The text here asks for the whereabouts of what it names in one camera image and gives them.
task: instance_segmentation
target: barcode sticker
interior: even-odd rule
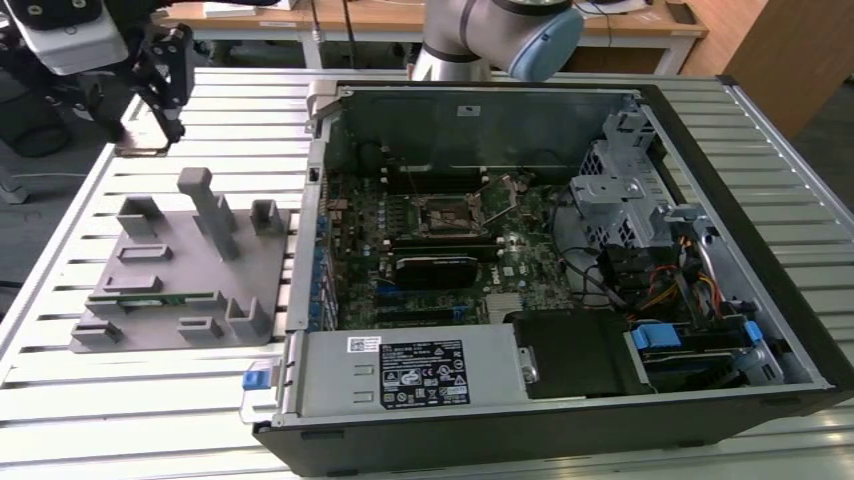
[[[347,337],[347,353],[379,352],[383,337]]]

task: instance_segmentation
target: green circuit board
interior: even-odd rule
[[[510,205],[507,195],[501,192],[505,177],[490,177],[481,203],[474,202],[481,213],[478,220],[483,222],[477,227],[419,214],[419,205],[454,202],[461,195],[390,195],[379,179],[334,177],[327,188],[327,208],[333,220],[339,330],[390,328],[394,325],[381,319],[385,313],[394,312],[453,310],[453,324],[489,323],[485,298],[495,293],[518,293],[525,309],[573,307],[570,285],[545,229],[561,187],[531,187],[515,197],[515,205]],[[426,222],[439,230],[463,231],[471,227],[490,238],[503,239],[498,261],[478,264],[471,287],[418,291],[395,288],[394,263],[385,246],[390,237],[423,231],[427,227],[422,225],[419,230],[419,223]]]

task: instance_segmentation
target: blue drive bracket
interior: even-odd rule
[[[277,391],[282,375],[282,358],[258,360],[243,372],[240,421],[246,424],[269,421],[278,406]]]
[[[675,327],[669,323],[649,323],[631,331],[638,350],[682,346]]]

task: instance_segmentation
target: metal bracket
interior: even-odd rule
[[[306,107],[309,109],[309,127],[314,129],[325,117],[341,110],[341,97],[349,97],[353,91],[341,89],[337,80],[315,80],[309,85]]]
[[[530,347],[519,348],[519,364],[522,365],[525,383],[537,383],[539,381],[539,371],[537,370],[537,360]]]
[[[694,223],[705,212],[697,205],[677,205],[665,213],[665,221],[671,223]]]

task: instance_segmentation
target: white sticker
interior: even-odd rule
[[[461,105],[457,107],[457,116],[458,117],[479,117],[481,116],[481,106],[479,105]]]
[[[259,22],[262,27],[287,27],[295,28],[297,24],[294,22]]]
[[[347,353],[379,352],[383,337],[347,337]]]

